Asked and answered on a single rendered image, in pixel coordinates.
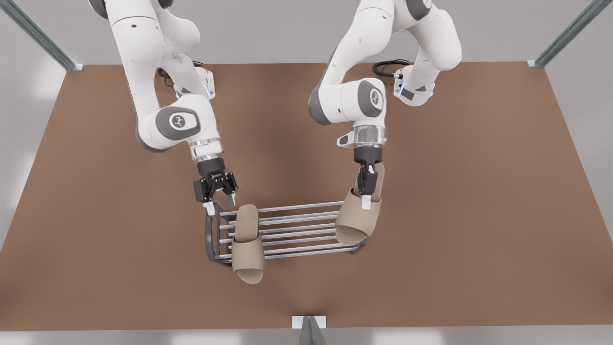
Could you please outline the beige slipper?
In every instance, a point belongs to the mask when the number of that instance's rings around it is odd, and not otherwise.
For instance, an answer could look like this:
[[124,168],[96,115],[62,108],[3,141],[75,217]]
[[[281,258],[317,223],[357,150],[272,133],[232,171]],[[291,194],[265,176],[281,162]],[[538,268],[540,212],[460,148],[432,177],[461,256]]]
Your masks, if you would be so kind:
[[369,210],[362,209],[358,183],[355,183],[344,199],[335,223],[336,238],[342,244],[358,244],[374,232],[381,207],[385,166],[377,163],[374,165],[374,171],[377,172],[377,183]]
[[254,205],[238,209],[235,235],[232,240],[232,269],[241,280],[257,284],[263,278],[265,257],[258,230],[259,212]]

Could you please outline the metal shoe rack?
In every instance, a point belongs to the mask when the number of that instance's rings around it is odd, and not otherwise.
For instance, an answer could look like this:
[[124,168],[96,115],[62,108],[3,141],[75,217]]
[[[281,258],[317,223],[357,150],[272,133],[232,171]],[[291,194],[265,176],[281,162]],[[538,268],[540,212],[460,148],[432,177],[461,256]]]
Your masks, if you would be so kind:
[[[226,267],[232,262],[236,235],[236,210],[214,202],[216,214],[205,217],[205,247],[208,260]],[[366,246],[337,241],[335,221],[341,201],[310,205],[278,206],[258,210],[258,230],[266,260],[328,253],[356,254]]]

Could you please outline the silver frame post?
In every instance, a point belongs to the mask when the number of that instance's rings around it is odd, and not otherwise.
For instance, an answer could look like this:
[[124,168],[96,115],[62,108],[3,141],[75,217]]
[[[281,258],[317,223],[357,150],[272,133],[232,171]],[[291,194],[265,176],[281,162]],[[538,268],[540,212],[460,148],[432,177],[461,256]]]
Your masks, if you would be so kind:
[[326,345],[321,332],[326,328],[326,316],[293,316],[292,328],[300,328],[298,345]]
[[587,27],[613,0],[591,0],[589,5],[567,28],[534,60],[528,60],[530,68],[545,68],[573,39]]
[[72,61],[55,42],[19,7],[13,0],[0,0],[0,9],[10,17],[25,33],[29,35],[45,52],[65,71],[81,71],[83,64]]

